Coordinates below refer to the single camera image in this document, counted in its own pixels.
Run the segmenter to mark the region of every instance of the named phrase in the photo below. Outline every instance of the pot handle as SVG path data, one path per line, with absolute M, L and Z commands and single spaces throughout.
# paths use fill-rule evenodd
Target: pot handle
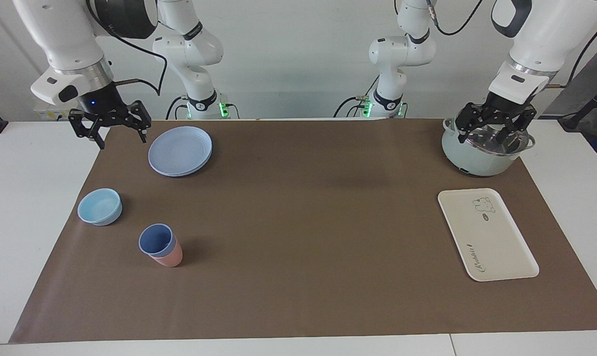
M 532 135 L 529 135 L 529 143 L 525 149 L 533 148 L 534 146 L 536 146 L 536 139 Z
M 443 129 L 445 131 L 451 131 L 452 133 L 450 134 L 450 136 L 455 134 L 454 129 L 452 128 L 452 125 L 454 124 L 454 119 L 445 119 L 443 120 Z

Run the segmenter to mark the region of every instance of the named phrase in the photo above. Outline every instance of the bowl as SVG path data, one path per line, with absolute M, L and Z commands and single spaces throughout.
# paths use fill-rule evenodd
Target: bowl
M 121 197 L 113 189 L 97 189 L 86 195 L 77 208 L 79 218 L 95 226 L 110 225 L 123 212 Z

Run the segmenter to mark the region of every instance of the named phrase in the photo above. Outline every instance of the white table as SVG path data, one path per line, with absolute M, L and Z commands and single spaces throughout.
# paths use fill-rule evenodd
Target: white table
M 556 122 L 530 126 L 523 160 L 597 287 L 597 155 Z M 0 135 L 0 344 L 21 311 L 99 149 L 67 122 L 12 123 Z M 0 355 L 556 355 L 597 356 L 597 331 L 364 338 L 0 345 Z

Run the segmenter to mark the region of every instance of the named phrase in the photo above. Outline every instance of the white tray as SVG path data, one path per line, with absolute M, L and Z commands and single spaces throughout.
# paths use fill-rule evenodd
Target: white tray
M 500 281 L 540 273 L 498 192 L 487 188 L 443 191 L 439 205 L 472 279 Z

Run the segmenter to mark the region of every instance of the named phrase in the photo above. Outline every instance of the brown tablecloth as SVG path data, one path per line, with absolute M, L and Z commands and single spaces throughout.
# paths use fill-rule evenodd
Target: brown tablecloth
M 80 198 L 111 187 L 123 215 L 71 214 L 11 342 L 597 329 L 597 291 L 520 160 L 461 174 L 438 120 L 156 122 L 149 143 L 183 125 L 213 138 L 186 178 L 152 171 L 134 131 L 110 132 Z M 478 187 L 504 198 L 538 277 L 468 277 L 437 194 Z M 152 223 L 178 236 L 180 267 L 138 249 Z

